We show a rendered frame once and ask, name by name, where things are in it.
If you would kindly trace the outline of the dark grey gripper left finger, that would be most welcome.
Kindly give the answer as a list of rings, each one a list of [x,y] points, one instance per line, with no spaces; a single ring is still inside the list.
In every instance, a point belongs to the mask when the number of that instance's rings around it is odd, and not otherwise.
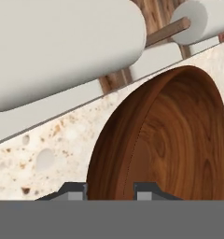
[[[57,191],[38,198],[38,201],[83,201],[88,199],[87,189],[85,182],[65,182]]]

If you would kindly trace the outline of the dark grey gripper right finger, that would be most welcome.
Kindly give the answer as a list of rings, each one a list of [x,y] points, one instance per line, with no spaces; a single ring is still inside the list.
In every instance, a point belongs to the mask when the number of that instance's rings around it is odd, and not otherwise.
[[[133,192],[136,201],[178,200],[178,197],[162,191],[156,182],[134,182]]]

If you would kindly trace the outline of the brown wooden bowl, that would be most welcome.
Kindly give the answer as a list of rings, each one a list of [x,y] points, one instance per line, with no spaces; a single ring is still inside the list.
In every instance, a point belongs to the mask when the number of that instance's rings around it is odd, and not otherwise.
[[[164,72],[128,95],[106,122],[87,174],[91,200],[130,200],[154,182],[184,200],[224,200],[224,105],[195,66]]]

